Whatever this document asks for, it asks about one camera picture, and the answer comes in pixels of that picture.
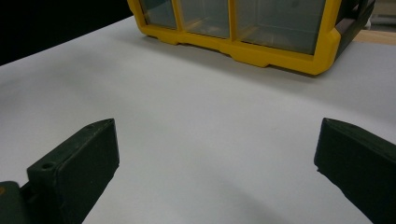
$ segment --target bin divider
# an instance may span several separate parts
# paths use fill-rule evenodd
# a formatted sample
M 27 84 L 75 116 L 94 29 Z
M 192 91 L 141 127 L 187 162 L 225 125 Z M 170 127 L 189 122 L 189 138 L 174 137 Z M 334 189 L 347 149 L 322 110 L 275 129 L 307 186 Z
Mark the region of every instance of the bin divider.
M 183 14 L 181 13 L 180 9 L 179 9 L 179 3 L 178 0 L 172 0 L 172 7 L 175 13 L 175 20 L 176 20 L 176 26 L 177 26 L 177 30 L 179 32 L 183 31 L 183 25 L 182 25 L 182 16 Z
M 233 42 L 236 39 L 236 7 L 235 0 L 228 0 L 228 16 L 230 26 L 230 40 Z

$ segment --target white table surface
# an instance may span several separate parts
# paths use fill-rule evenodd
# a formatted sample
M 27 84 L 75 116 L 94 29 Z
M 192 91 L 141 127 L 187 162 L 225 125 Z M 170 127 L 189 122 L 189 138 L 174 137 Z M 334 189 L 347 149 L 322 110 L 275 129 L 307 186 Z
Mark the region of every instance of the white table surface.
M 396 47 L 319 77 L 142 35 L 134 18 L 0 67 L 0 180 L 115 118 L 120 168 L 86 224 L 371 223 L 313 163 L 321 120 L 396 142 Z

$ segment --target clear plastic panel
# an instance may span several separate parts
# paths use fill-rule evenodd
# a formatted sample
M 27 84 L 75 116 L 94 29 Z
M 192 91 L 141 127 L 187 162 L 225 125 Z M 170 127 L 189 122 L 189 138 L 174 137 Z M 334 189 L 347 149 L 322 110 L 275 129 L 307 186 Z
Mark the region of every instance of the clear plastic panel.
M 183 28 L 191 33 L 228 38 L 227 0 L 179 0 Z
M 140 0 L 140 3 L 148 24 L 177 28 L 171 0 Z
M 326 0 L 235 0 L 243 42 L 314 54 Z

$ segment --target black background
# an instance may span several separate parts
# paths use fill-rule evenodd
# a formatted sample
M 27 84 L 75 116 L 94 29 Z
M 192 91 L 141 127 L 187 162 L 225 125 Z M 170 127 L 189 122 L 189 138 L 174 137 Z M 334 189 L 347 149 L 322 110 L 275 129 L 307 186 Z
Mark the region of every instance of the black background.
M 132 15 L 126 0 L 0 0 L 0 65 Z

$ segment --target yellow plastic bin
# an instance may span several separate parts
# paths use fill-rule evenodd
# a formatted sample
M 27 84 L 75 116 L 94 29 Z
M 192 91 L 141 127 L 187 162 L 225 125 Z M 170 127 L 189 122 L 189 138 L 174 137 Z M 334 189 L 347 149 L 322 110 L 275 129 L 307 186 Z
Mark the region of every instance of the yellow plastic bin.
M 128 0 L 145 35 L 242 63 L 317 75 L 370 17 L 375 0 Z

